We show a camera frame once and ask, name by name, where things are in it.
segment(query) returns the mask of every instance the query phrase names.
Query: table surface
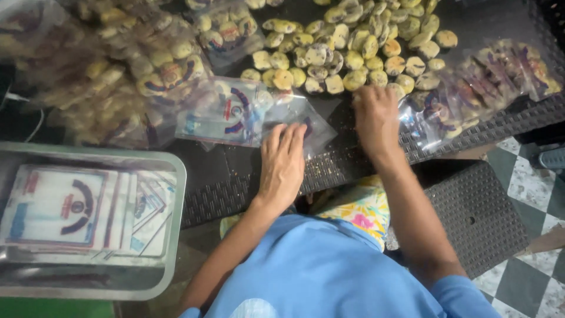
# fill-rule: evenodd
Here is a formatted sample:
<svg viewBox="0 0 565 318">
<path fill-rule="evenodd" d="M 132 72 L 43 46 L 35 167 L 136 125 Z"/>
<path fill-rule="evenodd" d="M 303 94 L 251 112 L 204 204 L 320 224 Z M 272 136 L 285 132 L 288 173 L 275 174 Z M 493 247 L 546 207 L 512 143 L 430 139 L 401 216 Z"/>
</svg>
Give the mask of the table surface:
<svg viewBox="0 0 565 318">
<path fill-rule="evenodd" d="M 285 18 L 307 23 L 321 18 L 327 7 L 311 0 L 286 0 L 278 8 L 254 11 L 259 22 L 268 18 Z M 484 47 L 492 39 L 513 38 L 539 48 L 558 78 L 565 77 L 565 56 L 557 47 L 540 9 L 535 2 L 517 0 L 441 1 L 436 10 L 441 28 L 451 29 L 459 37 L 459 45 L 441 56 L 447 65 L 455 65 L 463 57 Z M 238 77 L 251 66 L 246 57 L 226 75 Z M 358 147 L 354 117 L 350 108 L 351 95 L 321 94 L 308 97 L 316 111 L 338 132 L 327 146 L 326 153 L 309 160 L 306 166 L 302 193 L 309 193 L 352 182 L 374 173 Z M 565 120 L 564 95 L 543 102 L 517 101 L 488 122 L 480 123 L 435 153 L 418 149 L 410 134 L 401 129 L 400 143 L 411 164 L 442 154 L 470 149 L 502 140 Z M 190 140 L 176 140 L 167 148 L 179 156 L 188 171 L 185 213 L 182 227 L 186 228 L 242 211 L 258 188 L 260 153 L 258 149 L 218 145 L 205 152 Z"/>
</svg>

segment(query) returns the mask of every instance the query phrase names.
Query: checkered floor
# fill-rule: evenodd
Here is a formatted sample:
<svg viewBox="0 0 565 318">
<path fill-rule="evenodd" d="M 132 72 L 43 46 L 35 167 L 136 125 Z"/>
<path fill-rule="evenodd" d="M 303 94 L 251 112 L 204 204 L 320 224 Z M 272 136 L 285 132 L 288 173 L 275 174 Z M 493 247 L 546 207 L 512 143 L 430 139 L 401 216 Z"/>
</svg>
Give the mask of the checkered floor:
<svg viewBox="0 0 565 318">
<path fill-rule="evenodd" d="M 526 226 L 529 239 L 565 226 L 565 174 L 531 168 L 542 150 L 514 138 L 487 157 Z M 565 249 L 512 257 L 474 280 L 502 317 L 565 317 Z"/>
</svg>

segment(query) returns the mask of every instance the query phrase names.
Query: stainless steel tray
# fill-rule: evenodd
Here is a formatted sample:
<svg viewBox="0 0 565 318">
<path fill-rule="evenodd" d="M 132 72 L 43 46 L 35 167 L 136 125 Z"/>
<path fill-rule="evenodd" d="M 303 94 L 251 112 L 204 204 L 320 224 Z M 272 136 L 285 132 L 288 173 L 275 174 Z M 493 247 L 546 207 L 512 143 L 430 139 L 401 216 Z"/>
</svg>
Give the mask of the stainless steel tray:
<svg viewBox="0 0 565 318">
<path fill-rule="evenodd" d="M 178 157 L 165 152 L 0 142 L 0 211 L 22 164 L 169 171 L 177 177 L 174 208 L 166 224 L 164 253 L 159 257 L 113 256 L 104 260 L 101 255 L 85 265 L 80 264 L 84 256 L 54 259 L 17 247 L 0 247 L 0 296 L 147 300 L 163 292 L 175 271 L 186 186 L 186 169 Z"/>
</svg>

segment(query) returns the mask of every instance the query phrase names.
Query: sleeve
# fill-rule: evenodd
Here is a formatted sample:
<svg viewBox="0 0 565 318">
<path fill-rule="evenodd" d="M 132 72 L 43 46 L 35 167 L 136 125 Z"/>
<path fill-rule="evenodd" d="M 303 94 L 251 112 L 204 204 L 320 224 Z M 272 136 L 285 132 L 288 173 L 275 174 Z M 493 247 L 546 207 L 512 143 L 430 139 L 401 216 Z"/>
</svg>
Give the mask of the sleeve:
<svg viewBox="0 0 565 318">
<path fill-rule="evenodd" d="M 430 292 L 448 317 L 501 317 L 467 277 L 444 277 L 433 285 Z"/>
<path fill-rule="evenodd" d="M 200 313 L 200 309 L 192 307 L 183 312 L 179 318 L 202 318 L 202 314 Z"/>
</svg>

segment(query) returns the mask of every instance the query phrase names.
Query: floral pants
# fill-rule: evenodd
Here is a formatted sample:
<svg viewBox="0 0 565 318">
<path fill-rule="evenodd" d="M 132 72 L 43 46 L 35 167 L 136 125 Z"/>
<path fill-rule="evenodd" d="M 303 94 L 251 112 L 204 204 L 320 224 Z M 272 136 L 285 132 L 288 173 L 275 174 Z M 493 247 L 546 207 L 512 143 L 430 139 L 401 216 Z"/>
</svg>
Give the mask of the floral pants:
<svg viewBox="0 0 565 318">
<path fill-rule="evenodd" d="M 373 237 L 384 251 L 390 212 L 381 178 L 378 175 L 363 178 L 354 186 L 341 187 L 339 193 L 316 211 L 316 214 L 321 218 L 352 223 Z M 289 210 L 285 213 L 295 213 L 294 207 Z M 220 222 L 220 236 L 223 238 L 239 219 L 239 215 L 223 218 Z"/>
</svg>

